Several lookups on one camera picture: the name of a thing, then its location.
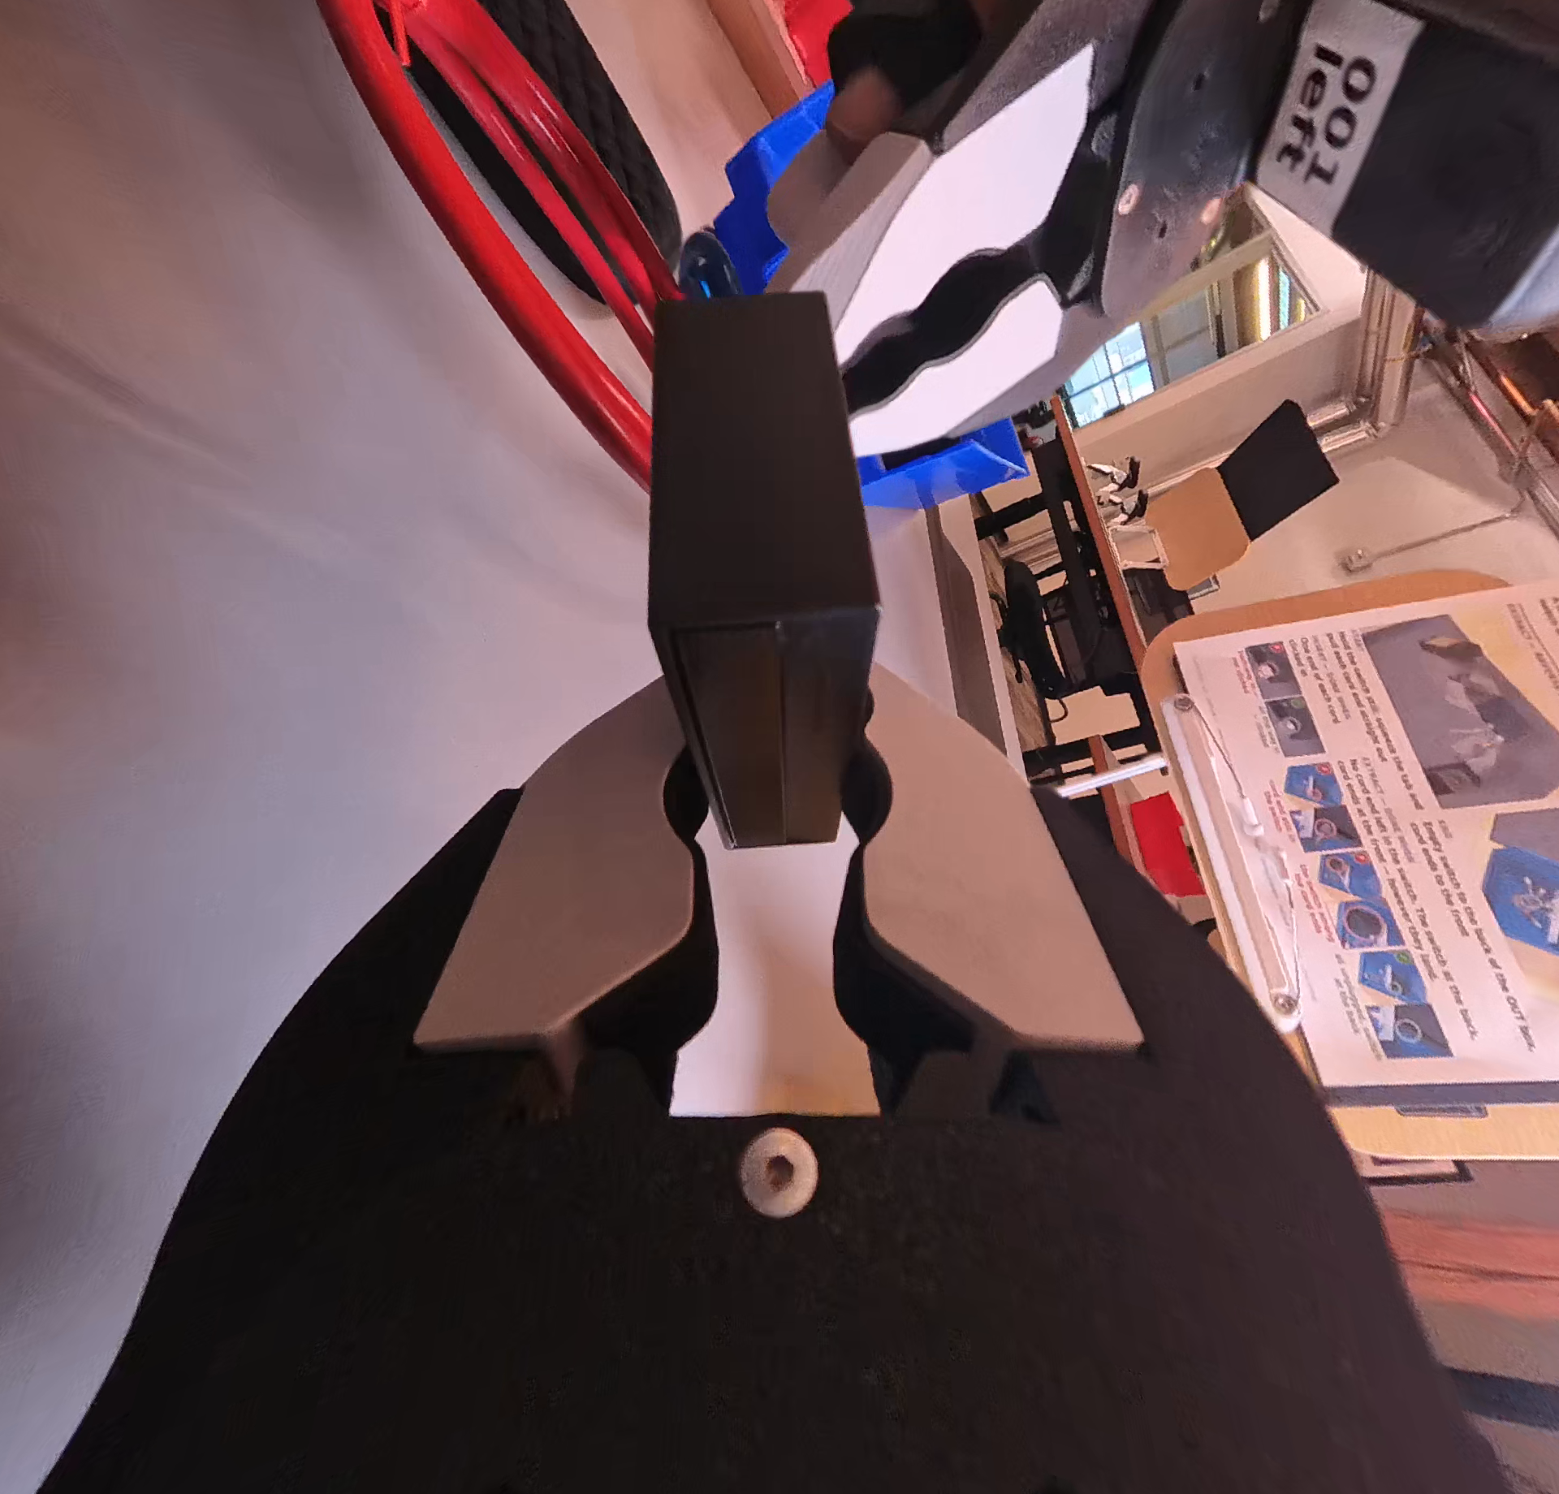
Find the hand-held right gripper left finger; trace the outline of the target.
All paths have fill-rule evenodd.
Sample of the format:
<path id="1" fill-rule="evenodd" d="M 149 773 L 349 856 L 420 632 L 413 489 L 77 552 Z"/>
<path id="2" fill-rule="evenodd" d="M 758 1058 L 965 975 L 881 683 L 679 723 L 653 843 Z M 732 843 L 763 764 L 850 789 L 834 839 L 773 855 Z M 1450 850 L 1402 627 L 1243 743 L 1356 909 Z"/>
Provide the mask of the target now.
<path id="1" fill-rule="evenodd" d="M 572 736 L 519 789 L 415 1048 L 537 1056 L 563 1095 L 624 1055 L 667 1109 L 716 1003 L 706 816 L 662 681 Z"/>

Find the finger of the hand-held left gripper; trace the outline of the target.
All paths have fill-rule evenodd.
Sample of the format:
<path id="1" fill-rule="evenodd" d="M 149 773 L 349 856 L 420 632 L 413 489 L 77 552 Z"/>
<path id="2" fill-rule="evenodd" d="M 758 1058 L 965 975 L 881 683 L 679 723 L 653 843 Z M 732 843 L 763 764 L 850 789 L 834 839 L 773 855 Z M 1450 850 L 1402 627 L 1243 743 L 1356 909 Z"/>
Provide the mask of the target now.
<path id="1" fill-rule="evenodd" d="M 1033 279 L 980 321 L 930 310 L 881 331 L 847 368 L 853 451 L 909 451 L 1047 396 L 1099 345 L 1099 309 Z"/>
<path id="2" fill-rule="evenodd" d="M 1095 49 L 1043 65 L 967 129 L 932 145 L 885 133 L 850 164 L 831 145 L 803 154 L 772 190 L 787 256 L 772 295 L 824 298 L 847 363 L 911 316 L 968 258 L 1005 253 L 1048 213 L 1083 135 Z"/>

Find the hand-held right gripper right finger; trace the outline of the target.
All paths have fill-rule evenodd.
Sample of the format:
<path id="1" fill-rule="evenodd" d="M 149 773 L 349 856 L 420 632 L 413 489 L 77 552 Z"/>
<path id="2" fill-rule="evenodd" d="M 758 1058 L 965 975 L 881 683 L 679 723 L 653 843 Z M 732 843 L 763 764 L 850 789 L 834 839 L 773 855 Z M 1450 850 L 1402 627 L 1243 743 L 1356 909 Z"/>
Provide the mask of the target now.
<path id="1" fill-rule="evenodd" d="M 1026 783 L 885 669 L 847 768 L 831 992 L 880 1112 L 1045 1112 L 1040 1062 L 1142 1030 Z"/>

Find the black network switch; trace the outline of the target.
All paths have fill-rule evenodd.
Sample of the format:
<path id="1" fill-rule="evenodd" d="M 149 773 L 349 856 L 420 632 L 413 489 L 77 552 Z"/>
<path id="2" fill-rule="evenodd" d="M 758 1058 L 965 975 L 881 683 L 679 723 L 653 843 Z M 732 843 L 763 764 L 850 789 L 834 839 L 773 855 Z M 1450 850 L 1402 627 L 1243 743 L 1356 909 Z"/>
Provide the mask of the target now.
<path id="1" fill-rule="evenodd" d="M 833 843 L 880 592 L 820 295 L 653 319 L 648 632 L 728 850 Z"/>

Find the person's left hand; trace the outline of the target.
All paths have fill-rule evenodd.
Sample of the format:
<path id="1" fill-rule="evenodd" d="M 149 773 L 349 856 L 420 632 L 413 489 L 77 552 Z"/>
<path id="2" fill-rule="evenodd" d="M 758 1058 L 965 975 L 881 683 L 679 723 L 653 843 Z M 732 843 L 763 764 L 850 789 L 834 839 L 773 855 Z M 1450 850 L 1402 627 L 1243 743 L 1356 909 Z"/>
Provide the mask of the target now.
<path id="1" fill-rule="evenodd" d="M 827 37 L 833 86 L 824 133 L 843 164 L 935 96 L 982 43 L 972 0 L 864 0 Z"/>

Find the blue plastic bin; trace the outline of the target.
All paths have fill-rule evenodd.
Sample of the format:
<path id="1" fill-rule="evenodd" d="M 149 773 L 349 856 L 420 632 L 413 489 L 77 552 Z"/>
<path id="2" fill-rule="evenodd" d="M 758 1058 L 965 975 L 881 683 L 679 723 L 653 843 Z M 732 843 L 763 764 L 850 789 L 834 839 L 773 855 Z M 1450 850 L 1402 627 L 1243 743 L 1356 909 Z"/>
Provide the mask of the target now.
<path id="1" fill-rule="evenodd" d="M 768 222 L 768 197 L 789 164 L 824 126 L 833 96 L 826 83 L 770 121 L 725 168 L 730 201 L 711 227 L 686 239 L 678 279 L 697 296 L 758 296 L 787 258 Z M 855 458 L 862 500 L 880 510 L 932 510 L 1027 474 L 1024 451 L 1008 420 L 958 441 Z"/>

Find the dark office desk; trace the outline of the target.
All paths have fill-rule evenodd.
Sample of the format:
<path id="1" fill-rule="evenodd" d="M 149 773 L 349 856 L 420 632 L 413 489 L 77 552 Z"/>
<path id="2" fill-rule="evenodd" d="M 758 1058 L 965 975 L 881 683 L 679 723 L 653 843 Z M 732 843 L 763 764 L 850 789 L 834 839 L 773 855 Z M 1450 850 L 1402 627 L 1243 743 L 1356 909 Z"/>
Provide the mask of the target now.
<path id="1" fill-rule="evenodd" d="M 1061 396 L 1043 408 L 1041 439 L 1019 427 L 1019 443 L 1036 489 L 994 509 L 980 493 L 968 502 L 975 542 L 998 559 L 1000 583 L 987 589 L 998 650 L 1036 709 L 1040 743 L 1022 750 L 1022 771 L 1031 783 L 1059 783 L 1090 754 L 1090 736 L 1066 733 L 1083 695 L 1132 705 L 1128 724 L 1099 738 L 1108 757 L 1153 752 L 1158 733 L 1139 677 L 1144 636 Z"/>

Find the red plastic bin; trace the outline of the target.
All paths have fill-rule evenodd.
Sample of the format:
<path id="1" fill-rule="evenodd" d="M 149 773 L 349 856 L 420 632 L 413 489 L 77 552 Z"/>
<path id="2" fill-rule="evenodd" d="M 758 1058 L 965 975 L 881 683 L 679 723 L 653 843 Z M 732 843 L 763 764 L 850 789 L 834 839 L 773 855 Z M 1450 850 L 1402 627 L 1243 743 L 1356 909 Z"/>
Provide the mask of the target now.
<path id="1" fill-rule="evenodd" d="M 789 48 L 810 86 L 829 81 L 827 37 L 848 15 L 848 0 L 775 0 Z"/>

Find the wooden chair with black jacket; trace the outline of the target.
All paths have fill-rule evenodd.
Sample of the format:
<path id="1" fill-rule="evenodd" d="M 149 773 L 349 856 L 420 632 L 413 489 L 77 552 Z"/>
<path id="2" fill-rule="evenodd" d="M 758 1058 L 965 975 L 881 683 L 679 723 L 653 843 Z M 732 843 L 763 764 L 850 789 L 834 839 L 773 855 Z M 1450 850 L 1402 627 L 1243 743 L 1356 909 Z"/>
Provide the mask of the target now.
<path id="1" fill-rule="evenodd" d="M 1292 401 L 1278 404 L 1217 467 L 1154 491 L 1144 514 L 1168 589 L 1188 596 L 1339 483 Z"/>

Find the silver duct pipe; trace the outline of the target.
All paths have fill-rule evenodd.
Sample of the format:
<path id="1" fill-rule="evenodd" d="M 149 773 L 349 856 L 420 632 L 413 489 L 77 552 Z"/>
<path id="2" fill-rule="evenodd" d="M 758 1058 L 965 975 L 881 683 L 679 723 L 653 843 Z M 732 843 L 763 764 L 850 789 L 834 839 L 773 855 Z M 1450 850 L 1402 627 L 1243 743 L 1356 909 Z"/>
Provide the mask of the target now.
<path id="1" fill-rule="evenodd" d="M 1410 296 L 1365 272 L 1351 380 L 1339 401 L 1309 416 L 1328 462 L 1358 453 L 1400 427 L 1424 323 L 1422 309 Z"/>

